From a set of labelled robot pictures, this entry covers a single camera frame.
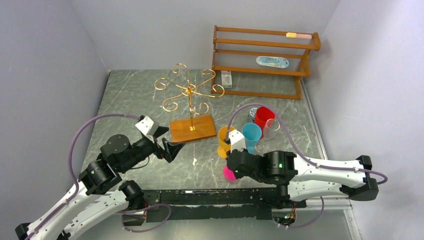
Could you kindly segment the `pink wine glass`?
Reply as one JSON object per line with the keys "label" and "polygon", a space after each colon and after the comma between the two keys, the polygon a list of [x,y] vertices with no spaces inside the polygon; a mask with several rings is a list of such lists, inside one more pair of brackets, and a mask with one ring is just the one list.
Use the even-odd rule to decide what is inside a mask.
{"label": "pink wine glass", "polygon": [[231,171],[231,170],[228,168],[228,166],[227,166],[227,165],[225,165],[225,166],[223,167],[223,169],[222,169],[222,174],[223,174],[223,176],[225,177],[225,179],[226,179],[226,180],[228,180],[228,181],[230,181],[230,182],[233,182],[233,181],[236,181],[236,180],[237,180],[237,178],[236,178],[236,176],[235,176],[234,172],[233,172],[233,171]]}

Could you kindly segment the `orange wine glass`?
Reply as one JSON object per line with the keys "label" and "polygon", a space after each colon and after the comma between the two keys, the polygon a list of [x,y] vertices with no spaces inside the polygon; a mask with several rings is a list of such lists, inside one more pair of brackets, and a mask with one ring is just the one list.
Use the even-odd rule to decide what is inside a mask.
{"label": "orange wine glass", "polygon": [[218,147],[216,152],[221,158],[224,158],[224,159],[227,157],[227,152],[231,149],[231,145],[225,142],[226,134],[227,134],[227,126],[223,126],[220,128],[217,135]]}

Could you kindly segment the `light blue wine glass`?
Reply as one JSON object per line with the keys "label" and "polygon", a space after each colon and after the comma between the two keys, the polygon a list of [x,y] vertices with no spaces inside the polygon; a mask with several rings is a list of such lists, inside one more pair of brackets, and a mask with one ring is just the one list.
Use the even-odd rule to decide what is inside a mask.
{"label": "light blue wine glass", "polygon": [[253,154],[255,152],[255,145],[262,136],[261,128],[257,124],[249,122],[242,127],[241,133],[244,136],[247,151]]}

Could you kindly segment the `gold wire wine glass rack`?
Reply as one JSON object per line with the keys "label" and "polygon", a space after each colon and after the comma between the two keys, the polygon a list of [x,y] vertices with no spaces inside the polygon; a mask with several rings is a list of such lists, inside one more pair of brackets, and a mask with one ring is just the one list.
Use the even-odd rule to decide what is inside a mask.
{"label": "gold wire wine glass rack", "polygon": [[188,118],[170,121],[169,130],[172,141],[188,143],[215,137],[217,135],[217,131],[213,117],[211,114],[209,114],[209,104],[206,102],[201,102],[198,107],[195,107],[194,103],[196,96],[220,98],[224,95],[224,87],[215,83],[211,85],[211,89],[216,91],[217,88],[219,88],[221,92],[219,92],[217,95],[205,94],[198,91],[199,87],[215,79],[216,72],[213,69],[203,69],[201,74],[203,76],[208,76],[208,79],[196,85],[191,83],[189,68],[184,63],[175,64],[171,70],[176,75],[178,75],[182,70],[185,70],[185,83],[181,85],[166,77],[158,78],[154,82],[154,88],[158,91],[165,90],[168,85],[175,86],[180,90],[178,95],[164,99],[162,101],[161,108],[168,113],[172,113],[179,108],[179,104],[175,101],[175,99],[186,97],[189,110]]}

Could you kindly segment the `clear wine glass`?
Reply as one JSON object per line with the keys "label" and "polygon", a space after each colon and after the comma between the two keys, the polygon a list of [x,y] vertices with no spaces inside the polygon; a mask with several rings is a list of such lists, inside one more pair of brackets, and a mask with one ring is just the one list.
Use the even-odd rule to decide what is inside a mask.
{"label": "clear wine glass", "polygon": [[271,144],[276,134],[280,131],[280,123],[277,119],[268,119],[262,131],[262,138],[257,142],[255,150],[263,155],[271,148]]}

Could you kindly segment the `red wine glass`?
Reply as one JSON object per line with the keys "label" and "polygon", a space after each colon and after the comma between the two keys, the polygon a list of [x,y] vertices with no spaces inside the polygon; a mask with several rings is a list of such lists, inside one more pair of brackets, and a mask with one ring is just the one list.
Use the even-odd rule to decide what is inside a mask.
{"label": "red wine glass", "polygon": [[261,106],[256,110],[256,114],[255,114],[253,122],[260,127],[261,132],[263,133],[264,127],[267,121],[274,120],[274,119],[275,119],[275,114],[267,107]]}

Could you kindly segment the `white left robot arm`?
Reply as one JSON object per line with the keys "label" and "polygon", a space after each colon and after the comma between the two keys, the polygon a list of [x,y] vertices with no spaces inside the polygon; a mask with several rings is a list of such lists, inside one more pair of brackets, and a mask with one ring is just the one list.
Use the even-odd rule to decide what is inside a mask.
{"label": "white left robot arm", "polygon": [[121,174],[151,155],[171,163],[185,146],[157,137],[169,128],[137,124],[141,139],[130,143],[127,136],[115,134],[100,148],[97,159],[88,164],[72,188],[43,216],[15,228],[20,240],[75,240],[83,232],[118,212],[141,211],[149,207],[145,193],[134,180],[123,181]]}

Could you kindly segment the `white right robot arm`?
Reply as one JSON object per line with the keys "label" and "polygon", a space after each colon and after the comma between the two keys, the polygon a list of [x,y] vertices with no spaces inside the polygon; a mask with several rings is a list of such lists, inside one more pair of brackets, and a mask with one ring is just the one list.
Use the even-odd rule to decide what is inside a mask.
{"label": "white right robot arm", "polygon": [[373,201],[379,193],[377,180],[370,175],[372,162],[367,155],[348,161],[317,158],[305,161],[289,151],[256,155],[247,150],[233,150],[227,153],[226,166],[236,179],[249,177],[274,185],[274,189],[259,193],[258,200],[276,209],[324,196]]}

